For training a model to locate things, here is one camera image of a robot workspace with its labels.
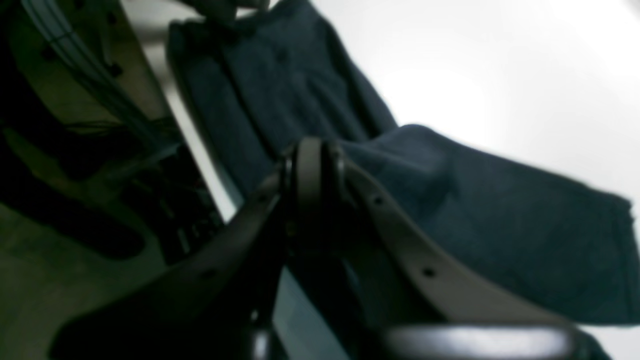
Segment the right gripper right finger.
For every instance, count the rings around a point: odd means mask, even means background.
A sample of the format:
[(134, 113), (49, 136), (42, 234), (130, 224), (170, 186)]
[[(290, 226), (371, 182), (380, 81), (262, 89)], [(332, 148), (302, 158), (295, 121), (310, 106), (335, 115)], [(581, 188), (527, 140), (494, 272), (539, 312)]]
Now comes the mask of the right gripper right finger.
[(430, 239), (335, 143), (320, 142), (323, 248), (356, 301), (357, 360), (606, 360), (564, 317), (491, 283)]

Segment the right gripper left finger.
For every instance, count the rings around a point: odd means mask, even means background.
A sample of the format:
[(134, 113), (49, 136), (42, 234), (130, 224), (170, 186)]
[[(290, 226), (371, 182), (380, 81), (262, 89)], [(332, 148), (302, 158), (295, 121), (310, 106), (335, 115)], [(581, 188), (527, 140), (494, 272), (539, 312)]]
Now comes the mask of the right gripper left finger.
[(141, 289), (63, 325), (53, 360), (286, 360), (281, 274), (320, 268), (321, 141), (307, 137), (217, 239)]

